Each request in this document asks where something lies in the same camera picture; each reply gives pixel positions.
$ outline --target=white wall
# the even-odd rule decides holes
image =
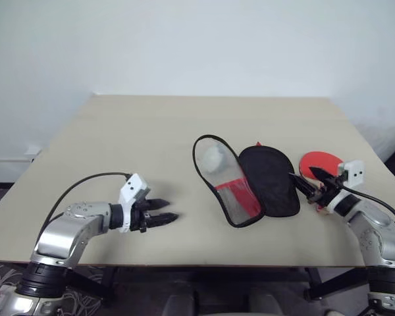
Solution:
[[[92,92],[327,96],[386,159],[395,0],[0,0],[0,157],[47,145]]]

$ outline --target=table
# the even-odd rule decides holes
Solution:
[[[336,215],[301,201],[288,218],[233,228],[196,173],[192,145],[224,138],[236,153],[261,142],[297,169],[313,150],[365,162],[365,191],[395,207],[395,178],[341,110],[325,98],[93,96],[0,202],[0,261],[25,262],[51,206],[87,175],[140,173],[149,198],[172,202],[177,221],[145,234],[111,231],[90,241],[88,265],[362,266],[356,237]],[[98,178],[63,201],[117,202],[122,177]]]

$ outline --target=beige table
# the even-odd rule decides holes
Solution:
[[[365,161],[366,191],[395,207],[395,178],[343,113],[321,98],[95,96],[34,161],[0,203],[0,260],[28,261],[38,230],[73,182],[105,171],[140,173],[149,197],[172,202],[174,223],[145,234],[112,231],[88,245],[91,265],[363,265],[355,236],[336,215],[320,216],[299,193],[301,210],[233,228],[197,175],[192,145],[202,134],[237,153],[260,141],[297,169],[313,150]],[[91,180],[62,203],[116,202],[120,177]]]

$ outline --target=tabletop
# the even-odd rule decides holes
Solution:
[[[365,163],[365,192],[395,207],[395,177],[341,110],[325,98],[93,96],[0,202],[0,261],[29,261],[40,226],[62,192],[98,172],[139,173],[179,218],[146,233],[117,230],[92,238],[88,265],[363,265],[356,237],[338,215],[300,212],[230,226],[198,176],[192,146],[203,134],[237,154],[261,142],[294,169],[320,150]],[[56,213],[79,201],[116,203],[123,177],[96,178],[73,190]]]

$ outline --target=red object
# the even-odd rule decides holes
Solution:
[[[338,165],[341,162],[341,159],[330,153],[325,153],[324,151],[310,151],[300,159],[298,168],[302,176],[317,180],[309,167],[319,167],[325,169],[334,176],[338,176]]]
[[[215,189],[219,190],[230,190],[237,202],[246,210],[246,212],[251,216],[258,216],[261,212],[261,206],[250,190],[248,181],[246,178],[239,178],[230,182],[225,182],[216,186]]]

